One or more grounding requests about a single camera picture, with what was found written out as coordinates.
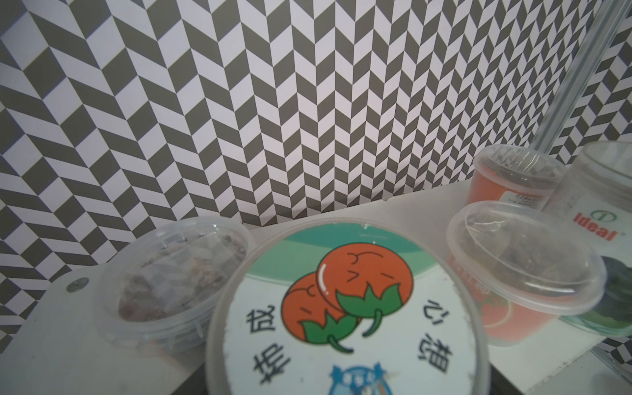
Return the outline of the tomato lid red jar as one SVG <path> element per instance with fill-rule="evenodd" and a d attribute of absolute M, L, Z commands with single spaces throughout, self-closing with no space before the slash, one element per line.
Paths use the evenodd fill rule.
<path fill-rule="evenodd" d="M 371 222 L 299 225 L 227 282 L 211 394 L 487 394 L 487 341 L 448 265 Z"/>

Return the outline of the clear tub brown seeds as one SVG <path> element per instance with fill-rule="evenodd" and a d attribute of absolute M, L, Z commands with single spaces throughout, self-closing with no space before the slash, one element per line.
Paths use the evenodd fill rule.
<path fill-rule="evenodd" d="M 223 217 L 184 219 L 143 235 L 96 283 L 98 333 L 137 356 L 203 344 L 223 287 L 255 246 L 244 225 Z"/>

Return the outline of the white lid green label jar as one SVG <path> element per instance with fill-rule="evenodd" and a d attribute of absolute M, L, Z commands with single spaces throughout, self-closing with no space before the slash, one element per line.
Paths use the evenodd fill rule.
<path fill-rule="evenodd" d="M 592 245 L 607 268 L 600 302 L 562 320 L 607 337 L 631 335 L 631 144 L 587 144 L 543 211 Z"/>

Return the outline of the red tub clear lid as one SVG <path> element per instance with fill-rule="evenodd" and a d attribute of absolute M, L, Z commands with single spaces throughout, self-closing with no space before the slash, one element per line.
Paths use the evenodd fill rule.
<path fill-rule="evenodd" d="M 474 158 L 467 204 L 499 201 L 540 211 L 567 167 L 533 149 L 507 144 L 487 146 Z"/>
<path fill-rule="evenodd" d="M 566 226 L 506 202 L 469 204 L 450 220 L 449 264 L 469 290 L 490 344 L 516 345 L 602 299 L 601 256 Z"/>

